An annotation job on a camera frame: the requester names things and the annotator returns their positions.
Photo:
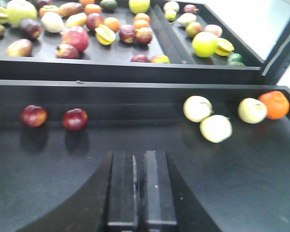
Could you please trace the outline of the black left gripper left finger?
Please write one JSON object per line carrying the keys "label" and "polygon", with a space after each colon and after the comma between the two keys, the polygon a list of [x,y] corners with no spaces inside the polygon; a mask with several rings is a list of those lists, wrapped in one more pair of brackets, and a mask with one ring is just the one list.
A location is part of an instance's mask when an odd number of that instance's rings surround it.
{"label": "black left gripper left finger", "polygon": [[138,228],[134,155],[109,152],[70,198],[22,232],[135,232]]}

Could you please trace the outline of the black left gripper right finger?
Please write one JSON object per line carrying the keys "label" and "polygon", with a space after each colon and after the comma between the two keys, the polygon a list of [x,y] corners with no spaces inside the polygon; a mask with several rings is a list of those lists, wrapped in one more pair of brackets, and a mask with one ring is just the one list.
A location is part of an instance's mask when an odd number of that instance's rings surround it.
{"label": "black left gripper right finger", "polygon": [[147,151],[143,161],[141,232],[219,232],[186,184],[174,159],[164,151]]}

